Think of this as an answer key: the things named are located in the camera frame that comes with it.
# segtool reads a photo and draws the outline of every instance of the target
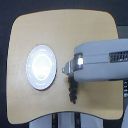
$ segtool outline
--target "gray robot arm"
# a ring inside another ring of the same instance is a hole
[[[77,82],[128,78],[128,39],[83,43],[74,49],[74,58],[63,73]]]

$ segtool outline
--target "wooden surface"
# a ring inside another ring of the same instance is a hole
[[[62,67],[73,58],[75,46],[86,41],[117,39],[113,18],[105,12],[58,10],[24,15],[13,24],[7,63],[7,114],[12,124],[61,111],[78,111],[104,119],[123,113],[123,84],[93,82],[79,85],[77,103],[69,100]],[[57,75],[45,91],[34,89],[26,76],[26,61],[37,45],[50,47],[57,59]]]

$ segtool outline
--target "dark background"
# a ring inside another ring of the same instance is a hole
[[[55,9],[88,9],[109,12],[117,26],[128,26],[128,0],[0,0],[0,128],[28,128],[11,125],[6,113],[6,60],[11,27],[23,14]],[[104,128],[120,128],[122,119],[104,121]]]

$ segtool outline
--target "white plate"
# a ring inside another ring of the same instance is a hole
[[[56,74],[56,58],[52,50],[45,45],[35,47],[28,56],[26,73],[34,88],[43,90],[49,87]]]

